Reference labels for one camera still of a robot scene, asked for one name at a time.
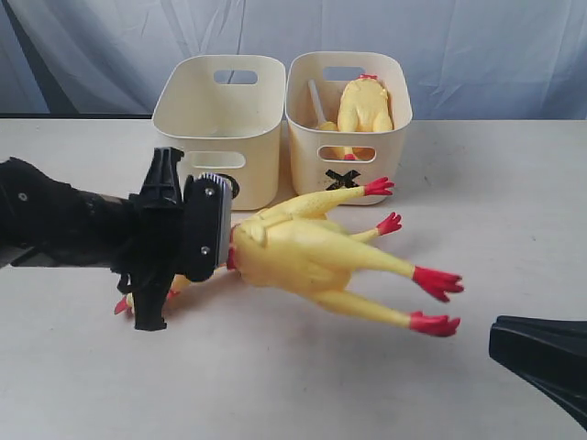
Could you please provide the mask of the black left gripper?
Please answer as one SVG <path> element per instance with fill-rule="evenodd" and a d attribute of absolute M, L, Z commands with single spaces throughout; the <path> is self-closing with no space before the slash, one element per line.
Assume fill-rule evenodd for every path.
<path fill-rule="evenodd" d="M 133 296 L 137 330 L 166 328 L 162 307 L 184 208 L 177 172 L 182 157 L 177 148 L 154 149 L 140 191 L 126 199 L 82 192 L 91 238 L 82 265 L 120 276 L 117 288 Z"/>

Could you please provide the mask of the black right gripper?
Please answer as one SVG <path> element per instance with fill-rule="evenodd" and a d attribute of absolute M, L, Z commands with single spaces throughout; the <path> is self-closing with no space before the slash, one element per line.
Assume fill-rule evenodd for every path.
<path fill-rule="evenodd" d="M 489 356 L 586 426 L 586 323 L 500 315 Z"/>

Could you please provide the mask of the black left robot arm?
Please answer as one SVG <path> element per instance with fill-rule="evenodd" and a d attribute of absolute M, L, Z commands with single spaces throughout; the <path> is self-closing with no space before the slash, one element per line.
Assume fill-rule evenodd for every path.
<path fill-rule="evenodd" d="M 3 161 L 2 266 L 108 269 L 133 297 L 136 329 L 165 329 L 184 210 L 182 158 L 177 148 L 156 148 L 140 191 L 127 198 L 76 189 L 22 159 Z"/>

